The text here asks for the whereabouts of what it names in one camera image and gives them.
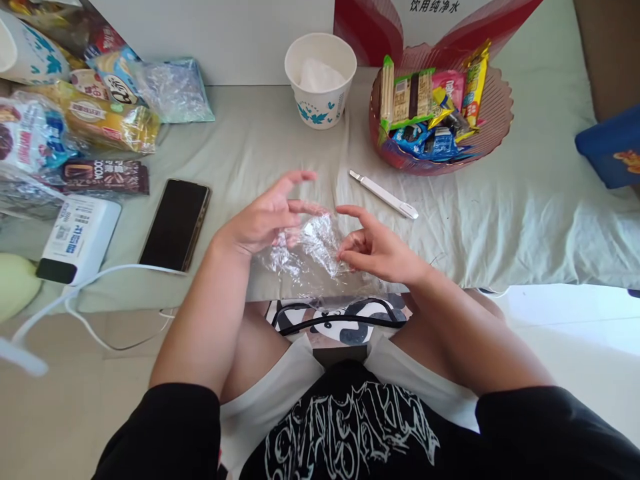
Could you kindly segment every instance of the blue box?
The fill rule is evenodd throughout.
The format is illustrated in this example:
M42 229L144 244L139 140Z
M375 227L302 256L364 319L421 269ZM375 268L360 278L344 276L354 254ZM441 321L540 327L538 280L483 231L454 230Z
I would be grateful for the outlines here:
M640 105L578 134L575 146L608 189L640 183Z

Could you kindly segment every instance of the white graphic print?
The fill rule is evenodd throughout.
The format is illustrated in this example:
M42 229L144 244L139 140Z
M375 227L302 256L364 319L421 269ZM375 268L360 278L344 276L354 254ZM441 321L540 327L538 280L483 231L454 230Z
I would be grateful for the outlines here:
M265 441L267 477L278 479L309 479L320 463L332 479L358 478L370 462L406 454L409 441L434 465L440 446L416 395L374 382L352 387L344 401L313 397L304 410L298 401Z

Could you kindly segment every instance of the black cable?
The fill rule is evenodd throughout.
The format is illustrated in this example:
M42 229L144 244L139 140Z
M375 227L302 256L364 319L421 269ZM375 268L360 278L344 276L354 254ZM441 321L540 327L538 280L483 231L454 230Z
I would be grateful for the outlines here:
M286 337L288 335L298 333L300 330L303 330L305 328L318 325L319 323L331 323L333 321L356 321L356 322L364 323L367 325L376 325L378 327L389 327L394 329L399 329L399 328L402 328L402 326L404 326L406 322L398 321L395 314L392 312L392 310L389 308L386 302L380 299L360 300L358 302L352 303L352 305L356 305L358 303L362 303L364 305L372 302L379 303L380 305L382 305L392 320L391 321L382 320L382 319L377 319L372 317L358 317L357 315L333 315L331 317L319 317L316 319L304 321L302 323L299 323L298 325L292 325L291 327L280 330L280 335L282 335L283 337ZM286 305L282 307L280 310L278 310L278 312L276 312L273 318L273 322L271 322L271 325L275 327L278 324L278 319L280 317L281 312L285 312L286 310L300 310L300 309L308 309L308 308L313 308L313 306L309 305L308 303L292 303L290 305Z

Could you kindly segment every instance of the tissue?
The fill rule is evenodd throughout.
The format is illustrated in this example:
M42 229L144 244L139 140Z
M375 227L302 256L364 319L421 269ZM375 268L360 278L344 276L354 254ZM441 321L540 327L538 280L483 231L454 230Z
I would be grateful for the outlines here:
M345 82L338 70L315 58L307 58L302 62L300 88L310 93L334 90Z

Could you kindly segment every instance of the black t-shirt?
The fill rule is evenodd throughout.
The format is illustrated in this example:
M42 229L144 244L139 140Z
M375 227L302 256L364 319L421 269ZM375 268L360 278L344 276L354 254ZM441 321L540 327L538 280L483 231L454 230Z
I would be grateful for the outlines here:
M364 366L330 368L254 450L253 478L640 478L640 451L558 387L478 400L480 434ZM94 479L212 479L220 404L211 390L149 390L107 444Z

